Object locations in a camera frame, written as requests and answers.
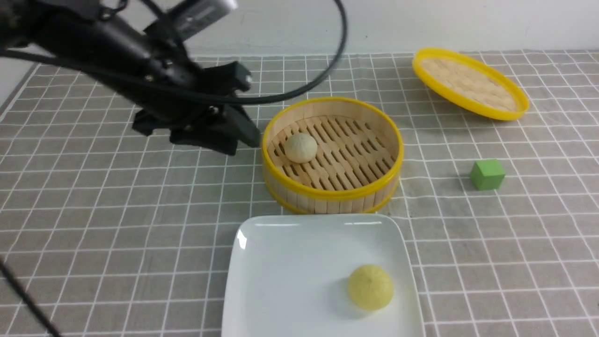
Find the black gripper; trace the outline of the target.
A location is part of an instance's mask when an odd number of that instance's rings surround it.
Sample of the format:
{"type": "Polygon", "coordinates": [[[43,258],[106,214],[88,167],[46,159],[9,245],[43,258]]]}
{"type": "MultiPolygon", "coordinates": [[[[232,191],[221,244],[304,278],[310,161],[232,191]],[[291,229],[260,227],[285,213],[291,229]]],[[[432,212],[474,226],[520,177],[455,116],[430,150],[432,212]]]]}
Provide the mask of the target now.
{"type": "Polygon", "coordinates": [[[136,132],[169,130],[174,145],[223,155],[235,155],[238,141],[260,147],[259,128],[242,104],[230,102],[251,86],[252,74],[239,62],[203,68],[177,51],[133,48],[132,72],[143,81],[132,87],[132,100],[141,107],[133,118],[136,132]]]}

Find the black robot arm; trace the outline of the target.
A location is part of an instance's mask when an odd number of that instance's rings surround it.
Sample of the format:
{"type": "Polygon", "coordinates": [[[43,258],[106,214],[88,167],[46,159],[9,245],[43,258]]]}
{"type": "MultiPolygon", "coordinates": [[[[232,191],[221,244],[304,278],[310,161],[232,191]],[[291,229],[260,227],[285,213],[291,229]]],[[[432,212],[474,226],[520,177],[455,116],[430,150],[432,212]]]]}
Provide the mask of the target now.
{"type": "Polygon", "coordinates": [[[234,0],[184,0],[138,31],[99,0],[3,0],[1,51],[34,44],[57,59],[130,75],[174,94],[129,84],[96,71],[90,77],[140,107],[132,129],[143,136],[169,130],[174,145],[235,155],[239,142],[257,148],[260,131],[241,105],[220,103],[250,89],[252,75],[233,61],[203,68],[184,41],[237,8],[234,0]]]}

